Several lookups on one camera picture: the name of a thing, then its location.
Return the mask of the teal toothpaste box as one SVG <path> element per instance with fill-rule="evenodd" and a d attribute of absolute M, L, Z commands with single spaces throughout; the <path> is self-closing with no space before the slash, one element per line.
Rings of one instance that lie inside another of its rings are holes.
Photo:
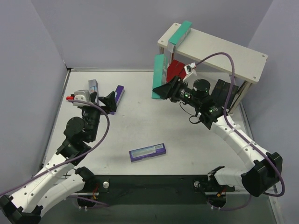
<path fill-rule="evenodd" d="M 152 89 L 166 84 L 168 58 L 164 54 L 155 55 Z"/>

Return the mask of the silver Rio box bottom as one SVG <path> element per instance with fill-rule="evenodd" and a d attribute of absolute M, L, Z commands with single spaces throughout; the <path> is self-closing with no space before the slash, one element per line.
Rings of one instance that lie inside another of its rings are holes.
<path fill-rule="evenodd" d="M 189 35 L 192 27 L 192 22 L 184 21 L 175 33 L 170 37 L 167 44 L 169 52 L 174 53 L 184 39 Z"/>

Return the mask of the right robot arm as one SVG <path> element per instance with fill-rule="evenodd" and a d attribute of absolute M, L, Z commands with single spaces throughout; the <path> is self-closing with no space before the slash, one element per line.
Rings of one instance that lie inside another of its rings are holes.
<path fill-rule="evenodd" d="M 193 87 L 175 76 L 170 82 L 153 88 L 161 99 L 183 102 L 195 109 L 199 121 L 221 137 L 241 158 L 246 170 L 219 166 L 208 173 L 207 184 L 212 190 L 222 186 L 243 187 L 252 196 L 264 194 L 282 179 L 282 157 L 269 153 L 247 136 L 226 114 L 226 110 L 209 95 L 210 83 L 197 79 Z"/>

